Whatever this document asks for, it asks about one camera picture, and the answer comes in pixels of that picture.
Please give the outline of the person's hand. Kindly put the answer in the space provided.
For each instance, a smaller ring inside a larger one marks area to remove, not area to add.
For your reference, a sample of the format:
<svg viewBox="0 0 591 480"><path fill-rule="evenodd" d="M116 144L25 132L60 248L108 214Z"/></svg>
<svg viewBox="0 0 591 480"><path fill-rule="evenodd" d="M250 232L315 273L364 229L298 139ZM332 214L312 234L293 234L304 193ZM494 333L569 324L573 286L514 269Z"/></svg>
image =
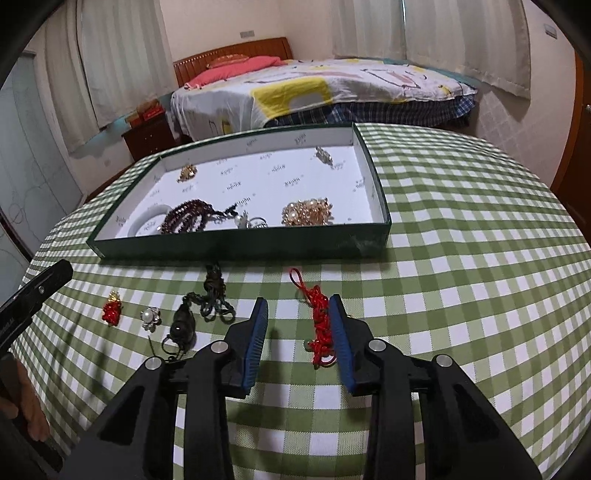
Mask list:
<svg viewBox="0 0 591 480"><path fill-rule="evenodd" d="M31 383L24 365L14 360L17 372L17 385L20 399L14 403L7 397L1 397L1 412L10 420L22 413L27 421L27 431L34 441L45 442L50 436L50 427L41 408L39 398Z"/></svg>

